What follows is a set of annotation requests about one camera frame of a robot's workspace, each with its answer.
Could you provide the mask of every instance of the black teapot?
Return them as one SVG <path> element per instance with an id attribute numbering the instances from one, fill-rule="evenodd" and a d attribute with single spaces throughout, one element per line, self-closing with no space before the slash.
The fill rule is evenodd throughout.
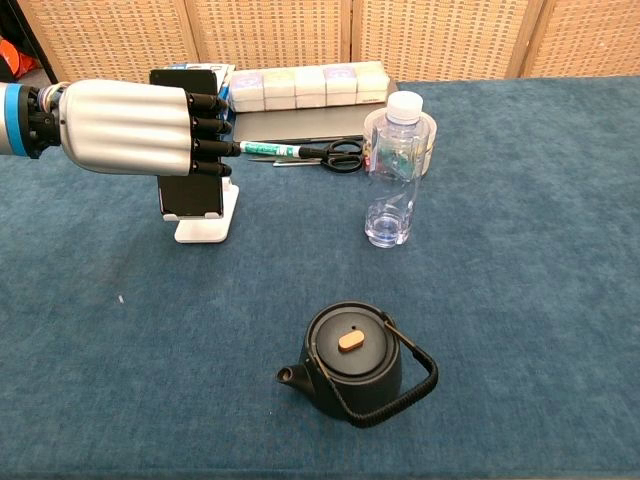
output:
<path id="1" fill-rule="evenodd" d="M 400 342 L 429 375 L 398 397 Z M 326 414 L 366 428 L 428 395 L 438 382 L 438 368 L 397 330 L 388 314 L 351 301 L 327 307 L 315 316 L 305 335 L 300 363 L 280 369 L 276 379 L 300 390 Z"/>

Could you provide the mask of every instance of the plastic water bottle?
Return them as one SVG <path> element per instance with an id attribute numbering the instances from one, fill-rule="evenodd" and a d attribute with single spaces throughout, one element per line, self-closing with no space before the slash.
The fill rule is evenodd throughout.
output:
<path id="1" fill-rule="evenodd" d="M 429 139 L 421 112 L 420 95 L 394 92 L 386 115 L 373 125 L 369 178 L 374 198 L 364 230 L 377 247 L 401 245 L 409 237 Z"/>

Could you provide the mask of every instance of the wicker screen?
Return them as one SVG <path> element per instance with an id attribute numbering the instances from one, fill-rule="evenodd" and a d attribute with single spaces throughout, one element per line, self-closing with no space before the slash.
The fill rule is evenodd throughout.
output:
<path id="1" fill-rule="evenodd" d="M 350 0 L 186 0 L 203 62 L 238 69 L 349 60 Z"/>
<path id="2" fill-rule="evenodd" d="M 58 80 L 148 82 L 198 61 L 182 0 L 19 0 Z"/>
<path id="3" fill-rule="evenodd" d="M 640 74 L 638 0 L 557 0 L 536 35 L 526 76 Z"/>
<path id="4" fill-rule="evenodd" d="M 355 0 L 354 60 L 398 80 L 504 78 L 527 0 Z"/>

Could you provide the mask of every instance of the white box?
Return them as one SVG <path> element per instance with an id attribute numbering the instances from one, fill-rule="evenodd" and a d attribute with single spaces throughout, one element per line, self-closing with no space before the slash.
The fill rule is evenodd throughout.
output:
<path id="1" fill-rule="evenodd" d="M 327 106 L 353 105 L 356 103 L 356 92 L 353 93 L 327 93 Z"/>
<path id="2" fill-rule="evenodd" d="M 354 63 L 358 79 L 358 92 L 380 92 L 389 88 L 389 75 L 384 71 L 382 62 Z"/>
<path id="3" fill-rule="evenodd" d="M 379 92 L 358 92 L 356 103 L 382 103 L 387 100 L 387 90 Z"/>
<path id="4" fill-rule="evenodd" d="M 294 97 L 296 94 L 295 75 L 289 68 L 265 70 L 262 74 L 264 97 Z"/>
<path id="5" fill-rule="evenodd" d="M 296 97 L 325 94 L 324 72 L 321 67 L 298 67 L 294 71 Z"/>
<path id="6" fill-rule="evenodd" d="M 260 100 L 233 101 L 234 112 L 262 112 L 264 110 L 264 98 Z"/>
<path id="7" fill-rule="evenodd" d="M 358 87 L 356 72 L 351 65 L 324 67 L 324 79 L 329 93 L 355 93 Z"/>
<path id="8" fill-rule="evenodd" d="M 265 110 L 293 110 L 296 108 L 296 97 L 267 97 L 264 99 Z"/>
<path id="9" fill-rule="evenodd" d="M 264 85 L 262 73 L 255 70 L 242 70 L 234 72 L 229 86 L 231 98 L 234 102 L 246 100 L 262 100 L 264 98 Z"/>
<path id="10" fill-rule="evenodd" d="M 326 107 L 327 96 L 322 95 L 298 95 L 296 96 L 297 108 L 314 108 L 314 107 Z"/>

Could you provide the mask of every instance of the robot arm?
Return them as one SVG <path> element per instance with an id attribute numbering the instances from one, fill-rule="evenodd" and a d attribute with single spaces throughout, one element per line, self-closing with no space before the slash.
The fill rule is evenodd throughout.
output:
<path id="1" fill-rule="evenodd" d="M 46 90 L 0 83 L 0 154 L 38 158 L 51 145 L 87 170 L 112 174 L 228 176 L 217 161 L 238 156 L 231 130 L 215 118 L 213 95 L 113 80 L 82 80 Z"/>

